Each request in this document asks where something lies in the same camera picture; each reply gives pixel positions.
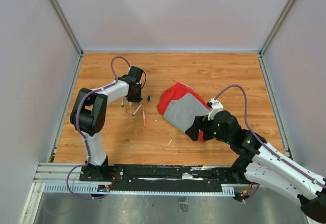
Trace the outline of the orange highlighter pen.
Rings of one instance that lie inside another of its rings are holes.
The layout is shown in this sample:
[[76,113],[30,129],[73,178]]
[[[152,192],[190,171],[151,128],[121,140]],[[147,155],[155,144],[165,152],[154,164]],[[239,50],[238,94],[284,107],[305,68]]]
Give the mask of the orange highlighter pen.
[[142,117],[143,117],[143,125],[144,127],[146,127],[146,114],[145,114],[144,104],[142,104]]

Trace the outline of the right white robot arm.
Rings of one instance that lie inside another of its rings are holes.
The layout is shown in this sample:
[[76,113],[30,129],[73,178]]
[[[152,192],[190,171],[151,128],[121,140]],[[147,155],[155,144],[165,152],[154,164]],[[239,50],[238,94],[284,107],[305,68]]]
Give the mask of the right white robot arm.
[[310,219],[325,223],[325,177],[299,165],[263,137],[241,128],[228,111],[186,118],[185,134],[192,140],[215,139],[227,143],[238,155],[231,178],[254,182],[291,199]]

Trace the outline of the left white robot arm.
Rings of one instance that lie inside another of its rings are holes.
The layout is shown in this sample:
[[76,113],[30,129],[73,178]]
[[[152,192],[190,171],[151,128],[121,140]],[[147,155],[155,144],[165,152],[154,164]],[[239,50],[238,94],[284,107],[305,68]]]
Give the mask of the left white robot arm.
[[104,181],[109,176],[108,156],[101,135],[107,106],[120,98],[126,98],[131,103],[141,102],[142,78],[147,79],[145,71],[131,66],[127,74],[116,76],[108,85],[92,90],[80,89],[70,123],[80,133],[86,148],[86,162],[81,166],[79,177],[81,181]]

